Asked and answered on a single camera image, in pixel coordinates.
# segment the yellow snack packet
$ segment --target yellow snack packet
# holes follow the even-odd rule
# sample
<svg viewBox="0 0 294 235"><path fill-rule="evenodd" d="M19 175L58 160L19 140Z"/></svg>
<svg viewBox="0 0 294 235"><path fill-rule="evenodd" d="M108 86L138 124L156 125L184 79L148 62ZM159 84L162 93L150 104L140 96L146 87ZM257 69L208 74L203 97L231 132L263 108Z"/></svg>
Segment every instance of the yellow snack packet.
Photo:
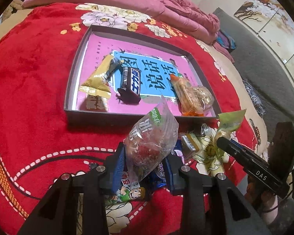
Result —
<svg viewBox="0 0 294 235"><path fill-rule="evenodd" d="M110 68L111 62L114 63L115 57L107 55L99 67L89 76L89 78L80 85L79 91L85 92L91 96L101 96L110 99L111 92L107 82L107 73Z"/></svg>

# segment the orange snack packet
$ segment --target orange snack packet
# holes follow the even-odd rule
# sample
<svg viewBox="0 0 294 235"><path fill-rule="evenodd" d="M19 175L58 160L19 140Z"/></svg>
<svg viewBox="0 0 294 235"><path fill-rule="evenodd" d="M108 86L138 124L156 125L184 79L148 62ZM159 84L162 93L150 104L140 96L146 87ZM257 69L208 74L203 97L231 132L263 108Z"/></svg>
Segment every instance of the orange snack packet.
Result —
<svg viewBox="0 0 294 235"><path fill-rule="evenodd" d="M203 117L204 110L190 82L185 78L170 74L171 83L181 102L182 115L190 117Z"/></svg>

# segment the white dotted line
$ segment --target white dotted line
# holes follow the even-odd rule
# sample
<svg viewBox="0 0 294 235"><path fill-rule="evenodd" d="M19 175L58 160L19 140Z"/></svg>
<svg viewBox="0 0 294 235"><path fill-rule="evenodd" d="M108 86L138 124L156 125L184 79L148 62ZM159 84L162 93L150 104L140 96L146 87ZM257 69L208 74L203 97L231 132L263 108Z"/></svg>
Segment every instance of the white dotted line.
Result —
<svg viewBox="0 0 294 235"><path fill-rule="evenodd" d="M246 145L242 144L242 143L239 143L240 145L244 146L244 147L247 147ZM251 151L253 151L250 147L247 147L248 149L250 149ZM254 151L253 151L254 152Z"/></svg>
<svg viewBox="0 0 294 235"><path fill-rule="evenodd" d="M191 161L192 160L188 161L187 163L185 163L185 165L190 165L191 164Z"/></svg>
<svg viewBox="0 0 294 235"><path fill-rule="evenodd" d="M140 206L137 211L134 212L134 216L136 216L138 214L138 211L141 211L146 205L147 205L147 202L144 202L144 204L142 206ZM130 216L129 220L132 220L134 218L134 216L133 215Z"/></svg>
<svg viewBox="0 0 294 235"><path fill-rule="evenodd" d="M10 206L15 210L15 212L18 212L18 213L20 214L20 216L23 217L24 220L26 220L26 218L22 215L22 213L19 212L19 211L13 206L13 204L12 204L12 202L10 202L9 198L5 196L5 193L1 190L1 188L0 188L0 192L1 192L2 196L5 197L6 201L10 204Z"/></svg>
<svg viewBox="0 0 294 235"><path fill-rule="evenodd" d="M167 188L165 188L165 187L163 189L165 189L166 191L170 192L170 190L167 189ZM178 196L181 196L183 198L183 195L178 195Z"/></svg>
<svg viewBox="0 0 294 235"><path fill-rule="evenodd" d="M228 171L232 168L233 164L236 162L236 160L234 159L234 161L231 163L230 168L228 169Z"/></svg>
<svg viewBox="0 0 294 235"><path fill-rule="evenodd" d="M19 176L21 175L21 173L23 173L25 170L29 169L30 166L28 165L28 166L26 166L24 169L21 169L21 173L18 172L18 173L16 174L16 176L13 178L13 177L10 176L9 172L6 170L6 167L5 167L5 165L4 165L4 162L2 161L1 156L0 156L0 161L1 161L2 167L4 168L6 174L10 177L10 180L11 180L12 182L14 182L14 184L15 184L18 188L20 188L22 191L25 191L25 193L27 193L28 195L31 195L31 192L29 192L29 191L27 191L27 190L24 190L24 188L20 187L17 183L15 183L15 180L17 179L17 177L19 177Z"/></svg>
<svg viewBox="0 0 294 235"><path fill-rule="evenodd" d="M44 155L42 157L40 157L40 159L37 159L35 162L32 162L30 165L27 165L25 168L21 169L18 173L16 173L16 175L14 176L14 178L10 177L11 181L14 182L17 180L17 178L22 174L24 173L26 170L28 170L30 167L33 167L35 166L36 164L40 163L40 161L44 161L46 160L47 158L51 158L53 156L57 156L57 155L64 155L64 154L70 154L72 152L79 152L79 151L83 151L83 150L92 150L94 149L95 151L99 151L99 148L98 147L80 147L80 148L75 148L73 150L69 149L69 150L62 150L60 152L54 152L54 153L50 153L50 154L47 154L47 155ZM101 148L100 149L101 151L108 151L108 152L115 152L116 150L113 150L112 148L109 148L108 150L106 148Z"/></svg>

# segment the wrapped pastry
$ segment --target wrapped pastry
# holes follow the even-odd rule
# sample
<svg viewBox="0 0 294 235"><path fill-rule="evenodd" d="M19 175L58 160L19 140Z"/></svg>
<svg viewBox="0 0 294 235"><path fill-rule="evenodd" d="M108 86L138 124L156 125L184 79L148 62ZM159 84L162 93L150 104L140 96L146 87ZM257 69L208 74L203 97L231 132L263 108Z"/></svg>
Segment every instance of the wrapped pastry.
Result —
<svg viewBox="0 0 294 235"><path fill-rule="evenodd" d="M121 61L110 54L107 55L92 75L80 85L79 91L91 96L101 96L110 99L111 92L107 82L107 74L109 73L110 65L116 68L116 63L121 64Z"/></svg>
<svg viewBox="0 0 294 235"><path fill-rule="evenodd" d="M182 115L202 117L204 110L190 82L185 78L180 78L173 74L170 74L170 79L177 97L181 102Z"/></svg>
<svg viewBox="0 0 294 235"><path fill-rule="evenodd" d="M194 87L195 94L199 100L201 100L201 106L204 111L210 109L214 103L214 97L210 91L204 86Z"/></svg>

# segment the clear plastic bag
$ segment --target clear plastic bag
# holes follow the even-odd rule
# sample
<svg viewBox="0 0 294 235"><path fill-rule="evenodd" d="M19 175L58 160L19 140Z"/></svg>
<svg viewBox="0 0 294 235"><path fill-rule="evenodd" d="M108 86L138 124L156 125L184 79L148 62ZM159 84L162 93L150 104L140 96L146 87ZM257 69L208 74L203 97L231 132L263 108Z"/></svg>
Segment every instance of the clear plastic bag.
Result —
<svg viewBox="0 0 294 235"><path fill-rule="evenodd" d="M171 83L177 97L181 102L182 115L191 117L202 117L204 110L201 100L196 96L196 91L191 86L189 80L170 74Z"/></svg>
<svg viewBox="0 0 294 235"><path fill-rule="evenodd" d="M161 96L123 141L131 186L146 177L175 147L179 124Z"/></svg>
<svg viewBox="0 0 294 235"><path fill-rule="evenodd" d="M210 109L214 103L214 97L210 91L204 86L194 87L195 94L199 100L201 100L201 106L204 111Z"/></svg>

